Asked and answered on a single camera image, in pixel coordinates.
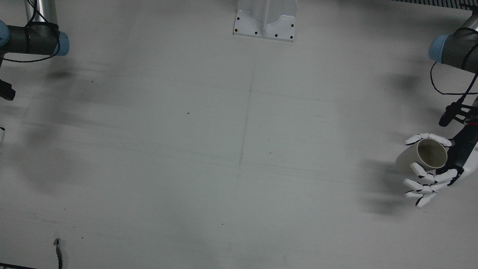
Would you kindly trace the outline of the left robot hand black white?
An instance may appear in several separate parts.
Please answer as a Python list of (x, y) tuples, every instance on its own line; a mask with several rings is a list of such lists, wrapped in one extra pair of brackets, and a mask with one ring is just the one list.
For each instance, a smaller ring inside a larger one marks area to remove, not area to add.
[(416, 199), (415, 206), (421, 208), (429, 203), (440, 191), (453, 184), (459, 184), (469, 178), (478, 166), (477, 141), (478, 126), (476, 121), (465, 124), (463, 129), (451, 139), (433, 133), (419, 133), (405, 141), (406, 145), (415, 145), (425, 139), (431, 139), (447, 148), (447, 161), (443, 167), (429, 173), (423, 165), (413, 162), (408, 165), (419, 181), (405, 179), (404, 185), (410, 190), (406, 198)]

